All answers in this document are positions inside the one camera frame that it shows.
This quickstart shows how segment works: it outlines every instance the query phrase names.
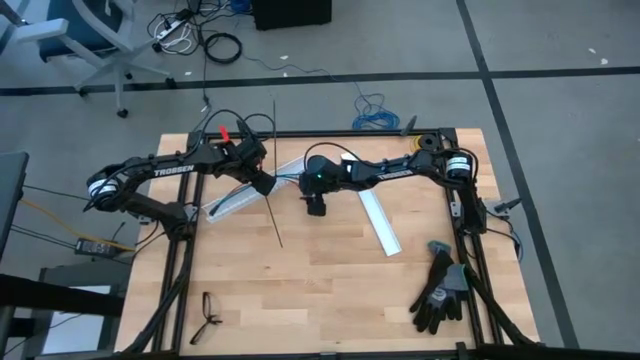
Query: wooden table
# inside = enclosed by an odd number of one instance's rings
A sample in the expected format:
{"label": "wooden table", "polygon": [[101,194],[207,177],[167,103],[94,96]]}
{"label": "wooden table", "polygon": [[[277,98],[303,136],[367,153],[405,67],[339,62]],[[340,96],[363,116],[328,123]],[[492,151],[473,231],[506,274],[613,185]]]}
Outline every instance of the wooden table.
{"label": "wooden table", "polygon": [[[479,157],[479,195],[498,199],[481,130],[457,129],[457,133],[460,146]],[[278,164],[298,158],[319,141],[337,142],[371,161],[409,152],[409,138],[400,137],[278,139]],[[158,153],[183,150],[185,142],[186,135],[163,135]],[[264,167],[270,170],[272,141],[265,146],[269,154]],[[314,149],[336,162],[342,152],[330,146]],[[149,195],[163,202],[175,201],[178,184],[179,176],[154,180]],[[224,196],[236,185],[228,177],[207,177],[202,203]],[[449,350],[458,341],[473,347],[466,311],[462,321],[447,320],[432,336],[416,332],[407,310],[426,282],[432,260],[427,242],[436,239],[454,244],[443,189],[416,176],[379,184],[374,191],[403,249],[392,257],[385,256],[358,195],[350,191],[325,196],[326,217],[308,216],[293,184],[271,195],[284,248],[278,244],[265,201],[215,224],[201,216],[181,354]],[[493,218],[488,227],[508,231]],[[140,237],[150,230],[143,229]],[[487,233],[482,242],[496,300],[525,335],[537,339],[511,240]],[[166,238],[160,238],[133,264],[116,349],[131,343],[158,304],[167,246]],[[214,296],[214,309],[224,323],[207,329],[200,344],[189,345],[204,322],[203,291]],[[485,339],[490,341],[486,310],[478,301]],[[168,324],[173,324],[174,316],[172,310]],[[172,328],[167,326],[165,332],[167,346]]]}

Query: red clip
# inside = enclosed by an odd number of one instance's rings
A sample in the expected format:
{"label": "red clip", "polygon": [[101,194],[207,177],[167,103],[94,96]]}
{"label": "red clip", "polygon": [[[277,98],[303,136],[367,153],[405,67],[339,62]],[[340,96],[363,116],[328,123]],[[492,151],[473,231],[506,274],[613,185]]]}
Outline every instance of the red clip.
{"label": "red clip", "polygon": [[227,128],[224,127],[224,125],[220,125],[218,128],[220,129],[220,134],[222,134],[222,140],[224,140],[224,142],[231,141],[231,138],[229,137],[229,132],[227,131]]}

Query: ruler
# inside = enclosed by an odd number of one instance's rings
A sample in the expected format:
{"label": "ruler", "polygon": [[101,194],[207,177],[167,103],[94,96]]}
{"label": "ruler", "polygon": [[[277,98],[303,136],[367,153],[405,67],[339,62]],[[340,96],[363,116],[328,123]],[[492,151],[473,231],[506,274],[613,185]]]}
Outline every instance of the ruler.
{"label": "ruler", "polygon": [[[284,174],[299,175],[303,171],[304,171],[304,159],[302,156],[278,168],[278,174],[282,174],[282,175]],[[285,180],[284,178],[276,178],[276,184],[273,186],[273,189],[271,189],[271,193],[274,193],[275,191],[277,191],[278,189],[280,189],[281,187],[285,186],[288,183],[289,181]],[[221,201],[223,201],[223,199],[225,199],[226,196],[215,199],[214,201],[204,205],[202,207],[202,210],[204,210],[207,214],[207,221],[213,224],[216,221],[219,221],[220,219],[224,218],[225,216],[232,214],[248,205],[251,205],[257,200],[260,200],[264,197],[261,194],[259,194],[254,188],[252,188],[251,185],[246,185],[245,188],[241,188],[241,189],[244,189],[244,190],[241,190],[239,193],[237,193],[233,197],[225,200],[222,203],[222,205],[220,205],[218,210],[213,214],[213,216],[209,215],[209,211],[211,211],[211,209],[214,206],[218,205]]]}

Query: black box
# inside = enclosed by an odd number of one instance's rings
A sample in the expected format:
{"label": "black box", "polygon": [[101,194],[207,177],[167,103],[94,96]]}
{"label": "black box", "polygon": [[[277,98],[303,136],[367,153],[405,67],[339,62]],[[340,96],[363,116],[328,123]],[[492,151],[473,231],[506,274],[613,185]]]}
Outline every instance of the black box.
{"label": "black box", "polygon": [[331,22],[331,0],[252,0],[251,5],[258,30]]}

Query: yellow cable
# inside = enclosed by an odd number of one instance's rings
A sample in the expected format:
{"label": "yellow cable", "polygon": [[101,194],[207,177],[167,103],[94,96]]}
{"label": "yellow cable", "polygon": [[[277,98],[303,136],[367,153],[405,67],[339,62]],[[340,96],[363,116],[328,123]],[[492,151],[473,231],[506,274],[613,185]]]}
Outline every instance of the yellow cable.
{"label": "yellow cable", "polygon": [[73,230],[71,228],[71,226],[65,224],[62,220],[60,220],[59,217],[57,217],[54,213],[52,213],[51,211],[41,207],[38,204],[34,204],[29,200],[25,200],[25,199],[21,199],[20,200],[21,203],[30,206],[36,210],[42,211],[43,213],[45,213],[47,216],[49,216],[53,221],[57,222],[60,226],[62,226],[63,228],[65,228],[68,232],[72,233],[73,235],[77,236],[77,237],[81,237],[83,239],[87,239],[89,241],[93,241],[93,242],[97,242],[99,244],[106,244],[106,245],[111,245],[113,247],[122,249],[122,250],[126,250],[126,251],[135,251],[134,248],[130,248],[128,246],[124,246],[124,245],[120,245],[118,243],[114,243],[112,241],[109,240],[104,240],[104,239],[99,239],[97,237],[91,236],[91,235],[86,235],[86,234],[82,234],[80,232],[77,232],[75,230]]}

